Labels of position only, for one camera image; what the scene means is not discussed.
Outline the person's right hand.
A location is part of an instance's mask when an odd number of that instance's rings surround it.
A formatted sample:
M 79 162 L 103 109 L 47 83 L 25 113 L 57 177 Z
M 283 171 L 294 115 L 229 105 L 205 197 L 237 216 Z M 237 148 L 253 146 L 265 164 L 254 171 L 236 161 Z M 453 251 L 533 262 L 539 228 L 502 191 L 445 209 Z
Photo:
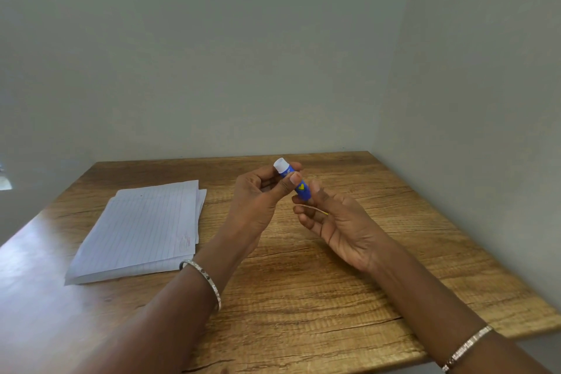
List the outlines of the person's right hand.
M 403 251 L 400 245 L 354 198 L 337 193 L 337 200 L 339 208 L 317 208 L 312 199 L 305 202 L 296 195 L 292 197 L 293 211 L 306 229 L 355 269 L 374 275 L 382 266 L 389 266 Z

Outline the person's left hand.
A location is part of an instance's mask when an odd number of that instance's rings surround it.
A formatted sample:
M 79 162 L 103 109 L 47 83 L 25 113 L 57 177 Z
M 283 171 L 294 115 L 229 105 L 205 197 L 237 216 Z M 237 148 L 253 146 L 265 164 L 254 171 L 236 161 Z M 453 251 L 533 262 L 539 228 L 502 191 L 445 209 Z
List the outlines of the person's left hand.
M 291 166 L 302 172 L 301 163 L 292 161 Z M 266 165 L 236 179 L 226 220 L 216 238 L 239 258 L 248 257 L 256 249 L 262 232 L 273 218 L 276 208 L 274 211 L 268 208 L 268 191 L 270 179 L 276 173 L 273 165 Z

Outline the blue glue stick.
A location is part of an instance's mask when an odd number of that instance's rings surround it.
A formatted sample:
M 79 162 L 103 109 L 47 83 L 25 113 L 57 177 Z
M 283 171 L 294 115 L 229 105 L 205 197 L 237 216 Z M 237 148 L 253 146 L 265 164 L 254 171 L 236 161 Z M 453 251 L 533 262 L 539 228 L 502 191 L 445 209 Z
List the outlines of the blue glue stick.
M 287 165 L 287 168 L 284 170 L 284 172 L 281 172 L 280 174 L 284 178 L 293 172 L 295 172 L 294 168 L 291 165 Z M 311 191 L 308 185 L 303 180 L 295 188 L 295 192 L 298 197 L 305 202 L 312 199 Z

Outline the person's right forearm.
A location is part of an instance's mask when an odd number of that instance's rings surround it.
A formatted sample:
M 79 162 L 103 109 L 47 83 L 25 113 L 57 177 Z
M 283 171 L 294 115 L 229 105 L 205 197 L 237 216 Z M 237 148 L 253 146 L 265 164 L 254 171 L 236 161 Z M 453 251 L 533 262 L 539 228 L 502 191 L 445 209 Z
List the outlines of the person's right forearm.
M 448 374 L 551 374 L 493 329 L 483 334 L 488 324 L 400 247 L 398 257 L 371 276 L 441 368 L 466 349 Z

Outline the person's left forearm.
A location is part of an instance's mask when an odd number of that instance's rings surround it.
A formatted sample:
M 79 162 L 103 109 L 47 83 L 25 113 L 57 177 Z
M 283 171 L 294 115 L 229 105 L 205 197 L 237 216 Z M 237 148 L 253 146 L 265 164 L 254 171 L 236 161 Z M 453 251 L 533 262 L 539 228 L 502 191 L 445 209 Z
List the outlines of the person's left forearm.
M 180 374 L 243 260 L 215 236 L 72 374 Z

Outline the lined white paper sheet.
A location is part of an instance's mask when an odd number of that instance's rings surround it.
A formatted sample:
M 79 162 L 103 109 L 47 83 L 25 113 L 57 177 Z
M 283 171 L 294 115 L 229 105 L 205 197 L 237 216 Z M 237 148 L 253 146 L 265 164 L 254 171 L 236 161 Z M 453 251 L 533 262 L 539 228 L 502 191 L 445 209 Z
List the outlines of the lined white paper sheet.
M 113 200 L 128 200 L 131 198 L 153 198 L 160 194 L 170 194 L 172 191 L 185 191 L 197 188 L 196 196 L 196 222 L 195 222 L 195 244 L 199 244 L 199 219 L 207 196 L 206 189 L 199 189 L 199 180 L 183 181 L 158 186 L 146 186 L 142 188 L 121 189 L 112 197 Z

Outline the stack of lined paper sheets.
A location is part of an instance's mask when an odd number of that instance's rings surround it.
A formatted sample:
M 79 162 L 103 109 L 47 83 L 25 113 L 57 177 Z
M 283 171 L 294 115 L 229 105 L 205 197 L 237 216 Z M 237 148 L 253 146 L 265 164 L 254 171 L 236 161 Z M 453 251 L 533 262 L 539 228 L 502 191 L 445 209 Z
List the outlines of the stack of lined paper sheets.
M 178 270 L 195 254 L 197 188 L 107 203 L 80 245 L 65 285 Z

